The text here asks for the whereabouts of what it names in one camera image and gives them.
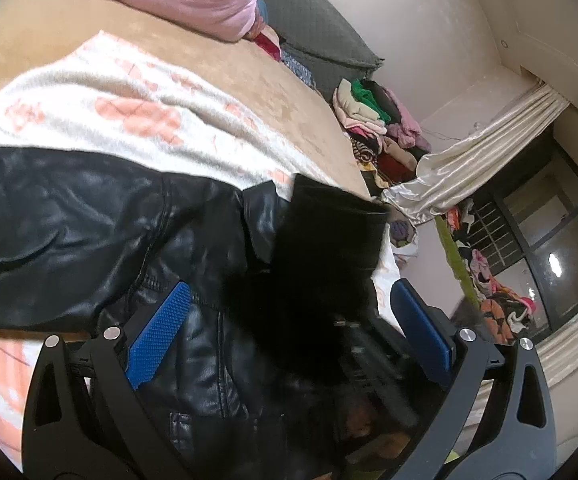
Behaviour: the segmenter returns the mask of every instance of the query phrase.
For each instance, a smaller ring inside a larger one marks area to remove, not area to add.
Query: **window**
[[[534,301],[530,336],[540,341],[578,313],[578,168],[547,134],[474,200],[470,245]]]

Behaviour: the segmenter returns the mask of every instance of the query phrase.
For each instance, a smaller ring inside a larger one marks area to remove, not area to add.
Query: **gray pillow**
[[[366,77],[383,63],[328,0],[264,1],[269,25],[287,40],[283,47],[311,70],[326,99],[342,78]]]

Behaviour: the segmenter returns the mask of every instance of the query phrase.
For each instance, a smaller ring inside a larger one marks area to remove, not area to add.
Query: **green cloth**
[[[451,267],[451,270],[453,270],[453,276],[455,279],[460,282],[460,287],[464,292],[465,298],[467,298],[477,309],[480,309],[480,300],[478,299],[476,288],[473,285],[473,280],[462,262],[462,257],[458,252],[458,246],[453,241],[453,238],[451,238],[451,232],[449,231],[446,220],[441,216],[435,217],[435,227],[438,231],[438,236],[440,237],[440,243],[446,253],[447,263]]]
[[[368,107],[373,108],[373,110],[378,112],[380,118],[384,122],[391,122],[391,117],[389,114],[378,106],[378,104],[375,102],[373,94],[371,93],[371,90],[363,88],[363,86],[360,84],[360,79],[354,79],[354,81],[351,83],[351,95],[359,103],[366,104]]]

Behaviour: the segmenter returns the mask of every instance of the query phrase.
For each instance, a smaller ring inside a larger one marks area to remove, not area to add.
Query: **tan bedsheet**
[[[0,88],[105,30],[236,97],[341,187],[367,196],[349,141],[324,100],[249,41],[221,43],[114,0],[0,0]]]

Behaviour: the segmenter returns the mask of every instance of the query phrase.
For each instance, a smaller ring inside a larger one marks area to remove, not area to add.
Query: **metal screw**
[[[533,348],[533,341],[528,337],[523,337],[520,339],[520,346],[525,350],[531,350]]]
[[[58,344],[60,338],[57,335],[50,335],[47,339],[45,339],[45,346],[49,348],[53,348]]]
[[[120,329],[117,326],[110,326],[108,329],[105,330],[105,332],[102,333],[102,336],[109,341],[117,339],[119,335]]]
[[[476,333],[470,328],[463,328],[460,330],[460,339],[463,339],[464,341],[475,341]]]

